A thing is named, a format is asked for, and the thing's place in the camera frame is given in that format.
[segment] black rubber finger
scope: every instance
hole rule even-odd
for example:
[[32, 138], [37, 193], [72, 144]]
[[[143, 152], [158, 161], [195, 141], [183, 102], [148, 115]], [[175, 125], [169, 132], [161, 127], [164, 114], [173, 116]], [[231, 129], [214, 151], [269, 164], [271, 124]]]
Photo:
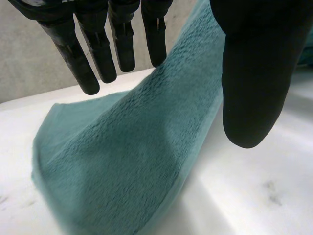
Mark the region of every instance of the black rubber finger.
[[75, 15], [97, 67], [101, 80], [111, 83], [117, 74], [112, 59], [110, 43], [104, 30], [108, 1], [77, 1]]
[[243, 148], [258, 145], [278, 119], [313, 22], [313, 1], [263, 2], [234, 33], [226, 30], [223, 123], [227, 137]]
[[62, 55], [83, 92], [88, 95], [97, 94], [100, 90], [99, 82], [88, 63], [78, 40], [76, 40], [71, 46], [62, 46], [56, 43], [55, 46]]
[[173, 0], [141, 0], [147, 46], [154, 67], [159, 66], [166, 59], [164, 16], [172, 3]]
[[131, 20], [139, 5], [139, 0], [109, 1], [109, 22], [118, 64], [123, 72], [130, 72], [135, 68], [134, 31]]
[[52, 38], [68, 68], [76, 78], [84, 93], [93, 95], [99, 92], [99, 83], [76, 38], [73, 14], [62, 22], [39, 22]]

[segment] white table surface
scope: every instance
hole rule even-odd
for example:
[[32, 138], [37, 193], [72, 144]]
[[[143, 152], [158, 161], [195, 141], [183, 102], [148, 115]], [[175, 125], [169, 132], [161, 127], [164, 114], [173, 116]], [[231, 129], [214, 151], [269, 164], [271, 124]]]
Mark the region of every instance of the white table surface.
[[[55, 102], [129, 90], [152, 70], [119, 76], [87, 96], [78, 86], [0, 104], [0, 235], [62, 235], [31, 178], [33, 138]], [[180, 194], [151, 235], [313, 235], [313, 71], [293, 78], [266, 139], [241, 149], [221, 109]]]

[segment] fabric texture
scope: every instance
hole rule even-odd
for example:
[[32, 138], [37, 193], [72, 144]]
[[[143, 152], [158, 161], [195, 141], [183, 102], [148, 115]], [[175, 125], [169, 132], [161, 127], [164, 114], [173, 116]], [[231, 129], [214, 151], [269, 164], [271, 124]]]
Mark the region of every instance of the fabric texture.
[[165, 62], [129, 92], [55, 104], [33, 179], [72, 235], [142, 235], [179, 193], [222, 101], [224, 33], [196, 3]]

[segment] gray wall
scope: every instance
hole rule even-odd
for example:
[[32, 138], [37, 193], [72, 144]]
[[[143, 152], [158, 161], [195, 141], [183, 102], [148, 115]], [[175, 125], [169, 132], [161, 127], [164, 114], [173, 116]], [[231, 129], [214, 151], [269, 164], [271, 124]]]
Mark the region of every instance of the gray wall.
[[[165, 19], [168, 51], [174, 45], [195, 2], [196, 0], [173, 2]], [[51, 39], [41, 27], [35, 21], [25, 18], [6, 0], [0, 1], [0, 22], [0, 103], [77, 84]], [[135, 33], [135, 71], [152, 68], [140, 10], [135, 13], [132, 25]], [[108, 22], [105, 28], [117, 73], [122, 74], [118, 68]], [[76, 27], [76, 33], [98, 77], [79, 27]]]

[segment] robotic hand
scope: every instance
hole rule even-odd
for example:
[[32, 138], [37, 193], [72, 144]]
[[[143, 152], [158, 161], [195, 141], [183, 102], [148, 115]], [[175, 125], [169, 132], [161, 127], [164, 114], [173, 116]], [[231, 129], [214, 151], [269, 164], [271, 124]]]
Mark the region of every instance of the robotic hand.
[[[116, 79], [104, 31], [107, 12], [119, 66], [122, 71], [134, 69], [131, 19], [139, 0], [9, 1], [25, 16], [39, 22], [85, 93], [97, 93], [99, 84], [75, 36], [73, 13], [101, 80], [108, 83]], [[226, 34], [222, 76], [224, 129], [233, 143], [252, 148], [269, 133], [282, 111], [291, 75], [313, 24], [313, 0], [210, 2]], [[141, 0], [154, 66], [166, 57], [164, 16], [171, 4], [172, 0]], [[312, 54], [307, 58], [313, 58], [313, 46], [308, 51]]]
[[73, 14], [87, 42], [100, 78], [105, 83], [116, 79], [109, 40], [104, 25], [108, 15], [119, 67], [123, 72], [135, 68], [131, 20], [141, 2], [152, 65], [166, 58], [165, 21], [173, 0], [9, 0], [21, 13], [36, 20], [52, 38], [82, 90], [89, 95], [99, 91], [99, 83], [76, 38]]

